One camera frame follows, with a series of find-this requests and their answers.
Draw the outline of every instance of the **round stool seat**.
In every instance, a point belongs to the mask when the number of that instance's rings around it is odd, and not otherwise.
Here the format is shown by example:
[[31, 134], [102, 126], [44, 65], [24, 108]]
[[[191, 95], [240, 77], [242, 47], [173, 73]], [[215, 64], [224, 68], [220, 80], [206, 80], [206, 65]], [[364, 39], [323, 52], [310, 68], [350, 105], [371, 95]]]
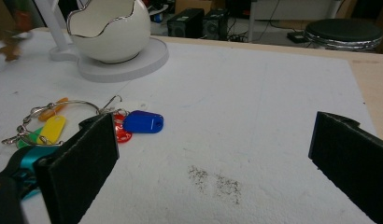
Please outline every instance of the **round stool seat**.
[[305, 37], [313, 43], [337, 49], [371, 49], [383, 32], [372, 23], [349, 19], [314, 21], [305, 28]]

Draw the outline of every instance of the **bowl rim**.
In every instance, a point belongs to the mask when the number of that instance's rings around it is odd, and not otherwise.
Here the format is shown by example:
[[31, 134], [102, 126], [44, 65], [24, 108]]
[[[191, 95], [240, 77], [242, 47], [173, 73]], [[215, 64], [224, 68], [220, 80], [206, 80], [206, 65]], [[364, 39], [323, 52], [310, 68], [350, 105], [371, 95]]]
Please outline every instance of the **bowl rim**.
[[[70, 19], [73, 15], [79, 13], [79, 12], [82, 12], [84, 10], [87, 9], [88, 5], [90, 4], [92, 0], [89, 0], [86, 5], [84, 5], [83, 8], [81, 9], [78, 9], [78, 10], [74, 10], [74, 11], [71, 11], [68, 15], [68, 18], [66, 19], [66, 29], [67, 29], [67, 32], [69, 33], [69, 35], [72, 35], [72, 32], [70, 31]], [[98, 34], [98, 35], [95, 35], [95, 36], [85, 36], [85, 35], [73, 35], [73, 36], [78, 36], [78, 37], [82, 37], [82, 38], [96, 38], [97, 36], [101, 35], [104, 30], [109, 26], [110, 23], [112, 22], [115, 22], [115, 21], [120, 21], [120, 20], [125, 20], [129, 17], [131, 17], [132, 15], [134, 15], [134, 11], [135, 11], [135, 2], [138, 1], [138, 0], [134, 0], [134, 3], [133, 3], [133, 9], [131, 10], [131, 13], [130, 15], [128, 16], [121, 16], [121, 17], [116, 17], [116, 18], [113, 18], [112, 20], [110, 20], [105, 26], [104, 28], [102, 29], [102, 31]]]

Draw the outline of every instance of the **yellow key tag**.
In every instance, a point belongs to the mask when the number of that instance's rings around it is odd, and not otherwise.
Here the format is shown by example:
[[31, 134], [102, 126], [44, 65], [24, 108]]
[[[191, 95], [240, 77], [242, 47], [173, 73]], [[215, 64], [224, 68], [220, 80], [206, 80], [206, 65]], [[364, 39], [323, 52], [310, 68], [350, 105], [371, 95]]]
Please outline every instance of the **yellow key tag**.
[[40, 136], [43, 136], [47, 139], [47, 143], [44, 143], [41, 137], [37, 138], [38, 144], [47, 144], [52, 145], [58, 141], [60, 138], [61, 132], [63, 131], [64, 125], [66, 123], [66, 118], [64, 116], [55, 115], [49, 118], [46, 121], [46, 124], [43, 126], [43, 129], [40, 133]]

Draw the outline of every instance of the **blue key tag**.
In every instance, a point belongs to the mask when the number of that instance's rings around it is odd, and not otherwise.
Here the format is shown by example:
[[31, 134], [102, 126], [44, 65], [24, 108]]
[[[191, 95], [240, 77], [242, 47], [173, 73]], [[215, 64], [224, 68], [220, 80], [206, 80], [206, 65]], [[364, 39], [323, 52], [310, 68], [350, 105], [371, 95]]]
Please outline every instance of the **blue key tag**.
[[122, 129], [130, 133], [157, 133], [163, 126], [163, 116], [141, 110], [131, 112], [122, 123]]

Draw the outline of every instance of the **red key tag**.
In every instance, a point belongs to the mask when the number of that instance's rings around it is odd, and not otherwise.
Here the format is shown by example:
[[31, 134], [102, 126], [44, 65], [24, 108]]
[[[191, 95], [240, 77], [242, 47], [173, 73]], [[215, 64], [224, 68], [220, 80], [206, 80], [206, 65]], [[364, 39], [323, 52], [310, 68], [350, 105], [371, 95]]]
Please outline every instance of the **red key tag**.
[[129, 133], [127, 131], [124, 131], [122, 129], [122, 123], [125, 119], [125, 116], [120, 113], [114, 114], [114, 120], [115, 120], [115, 129], [116, 129], [116, 139], [118, 143], [126, 143], [128, 142], [131, 137], [133, 136], [132, 133]]

